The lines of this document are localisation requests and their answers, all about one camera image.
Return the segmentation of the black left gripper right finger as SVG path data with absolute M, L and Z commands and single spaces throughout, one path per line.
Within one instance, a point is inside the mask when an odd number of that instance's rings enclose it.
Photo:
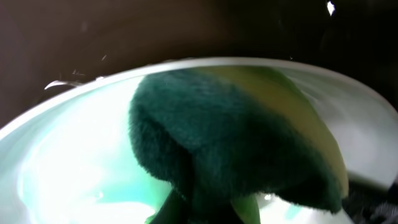
M 231 205 L 244 224 L 261 224 L 259 206 L 255 195 L 233 199 Z

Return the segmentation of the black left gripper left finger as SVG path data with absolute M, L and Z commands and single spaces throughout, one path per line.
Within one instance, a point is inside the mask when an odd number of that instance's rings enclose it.
M 189 204 L 173 189 L 160 210 L 146 219 L 146 224 L 187 224 L 189 214 Z

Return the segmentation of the green and yellow sponge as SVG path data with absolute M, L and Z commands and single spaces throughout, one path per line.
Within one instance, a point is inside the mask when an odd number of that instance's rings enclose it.
M 150 74 L 132 96 L 128 124 L 139 165 L 189 204 L 188 223 L 243 223 L 231 201 L 261 193 L 334 214 L 348 194 L 332 133 L 271 68 Z

